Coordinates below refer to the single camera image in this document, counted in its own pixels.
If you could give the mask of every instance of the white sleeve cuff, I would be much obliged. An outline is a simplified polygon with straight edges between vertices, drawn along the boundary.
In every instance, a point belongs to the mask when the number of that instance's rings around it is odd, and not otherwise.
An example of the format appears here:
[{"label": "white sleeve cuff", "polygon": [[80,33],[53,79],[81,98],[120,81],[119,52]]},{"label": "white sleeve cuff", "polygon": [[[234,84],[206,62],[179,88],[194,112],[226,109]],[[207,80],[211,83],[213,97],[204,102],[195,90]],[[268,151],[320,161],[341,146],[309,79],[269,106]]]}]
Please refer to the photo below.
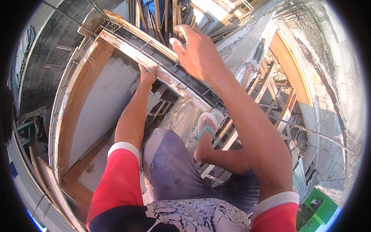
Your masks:
[{"label": "white sleeve cuff", "polygon": [[259,216],[261,213],[271,209],[273,207],[285,204],[285,203],[295,203],[299,204],[299,194],[296,192],[282,192],[271,197],[268,197],[264,201],[260,202],[255,206],[253,214],[250,218],[251,225],[254,219]]},{"label": "white sleeve cuff", "polygon": [[117,150],[117,149],[125,149],[125,150],[128,150],[130,151],[131,153],[133,153],[135,155],[135,157],[138,159],[138,163],[140,164],[140,160],[141,160],[141,155],[138,151],[138,149],[131,143],[127,143],[127,142],[118,142],[118,143],[115,143],[114,145],[112,145],[112,147],[109,149],[108,151],[108,157],[109,155],[114,151],[114,150]]}]

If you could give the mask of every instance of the foot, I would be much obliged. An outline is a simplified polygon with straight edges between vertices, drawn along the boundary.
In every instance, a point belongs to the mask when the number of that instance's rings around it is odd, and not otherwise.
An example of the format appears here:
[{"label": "foot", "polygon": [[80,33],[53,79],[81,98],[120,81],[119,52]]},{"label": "foot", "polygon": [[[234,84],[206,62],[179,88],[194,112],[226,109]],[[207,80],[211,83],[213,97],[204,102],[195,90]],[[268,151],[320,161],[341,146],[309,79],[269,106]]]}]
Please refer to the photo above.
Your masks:
[{"label": "foot", "polygon": [[[200,133],[205,125],[209,125],[214,133],[216,133],[216,125],[213,123],[213,121],[210,119],[210,117],[202,117],[201,124],[200,124]],[[198,140],[198,145],[196,150],[193,153],[193,158],[199,162],[205,163],[207,160],[207,156],[210,154],[210,152],[213,150],[211,148],[211,142],[213,141],[213,136],[211,135],[209,130],[206,130]]]}]

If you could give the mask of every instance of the hand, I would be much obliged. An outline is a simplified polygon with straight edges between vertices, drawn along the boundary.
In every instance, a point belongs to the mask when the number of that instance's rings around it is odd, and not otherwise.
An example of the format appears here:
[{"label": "hand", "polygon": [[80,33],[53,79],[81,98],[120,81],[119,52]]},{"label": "hand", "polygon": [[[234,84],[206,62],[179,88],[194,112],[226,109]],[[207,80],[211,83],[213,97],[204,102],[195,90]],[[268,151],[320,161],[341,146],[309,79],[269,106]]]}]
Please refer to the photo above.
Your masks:
[{"label": "hand", "polygon": [[170,39],[179,62],[189,74],[210,84],[218,76],[229,72],[210,37],[188,25],[175,26],[174,29],[187,41],[184,49],[179,40]]},{"label": "hand", "polygon": [[138,64],[140,69],[140,85],[150,87],[150,90],[152,89],[152,84],[156,80],[156,70],[157,70],[157,64],[155,64],[150,72],[147,72],[143,65]]}]

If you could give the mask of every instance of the blue shorts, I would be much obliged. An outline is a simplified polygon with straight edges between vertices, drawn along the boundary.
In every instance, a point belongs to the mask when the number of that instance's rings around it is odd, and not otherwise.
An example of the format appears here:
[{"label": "blue shorts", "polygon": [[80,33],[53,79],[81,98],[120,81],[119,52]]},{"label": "blue shorts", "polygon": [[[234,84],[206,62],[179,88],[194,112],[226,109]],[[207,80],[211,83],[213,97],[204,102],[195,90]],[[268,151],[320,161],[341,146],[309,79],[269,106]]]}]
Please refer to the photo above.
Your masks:
[{"label": "blue shorts", "polygon": [[252,214],[259,200],[259,183],[252,172],[232,175],[216,188],[201,178],[193,156],[172,130],[156,128],[143,148],[146,186],[154,201],[218,198]]}]

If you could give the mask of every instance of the person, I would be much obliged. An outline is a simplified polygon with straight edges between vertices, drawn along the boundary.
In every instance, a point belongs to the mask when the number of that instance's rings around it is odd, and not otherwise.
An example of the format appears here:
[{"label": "person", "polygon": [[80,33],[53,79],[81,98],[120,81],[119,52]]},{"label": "person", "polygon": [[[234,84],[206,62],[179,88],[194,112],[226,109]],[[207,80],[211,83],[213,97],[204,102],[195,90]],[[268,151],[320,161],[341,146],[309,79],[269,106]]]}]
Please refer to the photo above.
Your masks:
[{"label": "person", "polygon": [[[292,159],[287,145],[264,112],[237,82],[214,43],[196,28],[176,26],[186,47],[171,38],[189,74],[208,83],[227,107],[243,150],[211,147],[216,121],[199,119],[194,157],[175,132],[157,128],[140,150],[146,103],[157,66],[143,66],[140,85],[117,123],[114,145],[87,218],[96,231],[296,231],[299,195],[292,189]],[[233,173],[223,187],[211,188],[193,158]],[[143,205],[139,169],[154,202]]]}]

